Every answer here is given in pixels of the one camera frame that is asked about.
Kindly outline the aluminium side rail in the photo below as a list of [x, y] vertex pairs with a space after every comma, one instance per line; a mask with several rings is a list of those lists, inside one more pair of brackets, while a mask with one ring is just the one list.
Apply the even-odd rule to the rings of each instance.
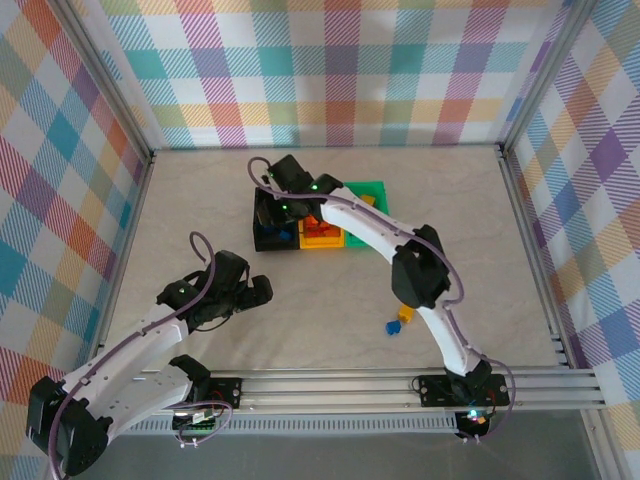
[[121, 290], [140, 216], [142, 214], [145, 199], [149, 189], [149, 184], [153, 174], [156, 157], [157, 152], [155, 150], [151, 150], [146, 164], [142, 170], [141, 183], [138, 193], [135, 197], [133, 210], [130, 215], [127, 228], [125, 229], [125, 236], [122, 243], [121, 254], [116, 263], [113, 281], [111, 282], [111, 285], [107, 290], [108, 295], [106, 297], [106, 303], [104, 304], [103, 311], [101, 313], [101, 316], [99, 317], [99, 321], [97, 323], [96, 330], [92, 339], [91, 347], [89, 350], [90, 359], [95, 357], [104, 348], [105, 342], [108, 338], [110, 325], [114, 317], [114, 311], [116, 308], [118, 296]]
[[525, 208], [524, 198], [517, 185], [514, 170], [509, 161], [504, 146], [496, 146], [497, 162], [505, 183], [509, 201], [514, 212], [518, 230], [524, 246], [525, 254], [531, 270], [536, 291], [544, 312], [547, 328], [550, 333], [554, 350], [559, 358], [558, 363], [565, 368], [574, 368], [574, 358], [571, 348], [566, 345], [565, 332], [559, 317], [559, 311], [553, 298], [550, 284], [544, 272], [544, 265], [536, 243], [532, 225]]

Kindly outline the yellow plastic bin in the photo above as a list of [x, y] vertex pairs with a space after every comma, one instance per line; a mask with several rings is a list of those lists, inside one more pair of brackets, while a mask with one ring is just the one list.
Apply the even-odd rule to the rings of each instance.
[[344, 248], [345, 232], [341, 229], [341, 236], [337, 238], [313, 238], [309, 231], [305, 229], [303, 220], [298, 221], [299, 245], [301, 249], [326, 249], [326, 248]]

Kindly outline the aluminium frame post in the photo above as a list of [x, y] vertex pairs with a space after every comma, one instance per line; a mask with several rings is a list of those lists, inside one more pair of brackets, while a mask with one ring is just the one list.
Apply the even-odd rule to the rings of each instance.
[[154, 157], [153, 148], [147, 141], [124, 95], [111, 75], [100, 50], [91, 38], [84, 21], [72, 5], [71, 0], [46, 1], [78, 50], [85, 68], [104, 95], [127, 138], [132, 142], [134, 149], [146, 162], [152, 161]]
[[591, 15], [598, 0], [563, 0], [558, 13], [563, 16], [554, 20], [545, 39], [537, 51], [532, 66], [536, 66], [531, 81], [525, 83], [527, 90], [518, 94], [511, 105], [511, 119], [506, 120], [505, 131], [498, 145], [503, 153], [512, 150], [531, 122], [535, 110], [544, 94], [556, 78], [568, 56], [578, 34]]

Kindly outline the green circuit board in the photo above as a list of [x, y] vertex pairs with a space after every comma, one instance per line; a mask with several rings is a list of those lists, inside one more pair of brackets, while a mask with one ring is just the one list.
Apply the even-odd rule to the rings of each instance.
[[221, 410], [212, 408], [195, 411], [177, 411], [172, 417], [171, 428], [175, 432], [179, 430], [210, 432], [217, 426], [217, 420], [221, 413]]

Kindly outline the green plastic bin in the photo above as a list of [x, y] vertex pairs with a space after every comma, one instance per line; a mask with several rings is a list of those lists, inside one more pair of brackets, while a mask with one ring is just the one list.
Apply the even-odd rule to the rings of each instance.
[[[360, 198], [361, 195], [374, 196], [376, 199], [374, 208], [384, 214], [389, 214], [386, 189], [382, 181], [345, 182], [344, 185], [358, 198]], [[366, 244], [361, 239], [350, 232], [345, 233], [345, 245], [347, 248], [366, 247]]]

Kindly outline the circuit board with lights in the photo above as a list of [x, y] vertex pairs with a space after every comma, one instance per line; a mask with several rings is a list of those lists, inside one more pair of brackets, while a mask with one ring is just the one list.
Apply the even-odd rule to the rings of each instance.
[[490, 416], [486, 411], [471, 409], [455, 413], [455, 435], [463, 441], [485, 436], [490, 429]]

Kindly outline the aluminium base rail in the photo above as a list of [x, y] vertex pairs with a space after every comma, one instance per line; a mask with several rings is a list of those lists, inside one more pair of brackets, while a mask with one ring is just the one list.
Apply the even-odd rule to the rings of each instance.
[[[214, 371], [211, 376], [242, 379], [239, 412], [398, 413], [420, 409], [415, 392], [419, 375], [441, 369], [349, 368]], [[512, 369], [508, 381], [516, 410], [595, 410], [605, 407], [599, 382], [588, 369], [526, 367]]]

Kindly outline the plaid cloth backdrop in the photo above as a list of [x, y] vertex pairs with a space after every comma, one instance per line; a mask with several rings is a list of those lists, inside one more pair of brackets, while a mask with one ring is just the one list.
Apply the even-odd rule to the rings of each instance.
[[143, 163], [46, 0], [0, 0], [0, 405], [89, 353]]
[[157, 148], [485, 144], [572, 0], [71, 0]]
[[597, 0], [515, 155], [577, 363], [640, 422], [640, 0]]

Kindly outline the black plastic bin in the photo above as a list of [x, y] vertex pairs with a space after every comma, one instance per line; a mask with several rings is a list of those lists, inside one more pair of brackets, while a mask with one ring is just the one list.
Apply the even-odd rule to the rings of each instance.
[[[284, 242], [279, 238], [279, 232], [287, 230], [293, 235], [293, 240]], [[256, 187], [253, 205], [253, 241], [256, 252], [298, 250], [298, 223], [288, 220], [285, 210], [272, 195]]]

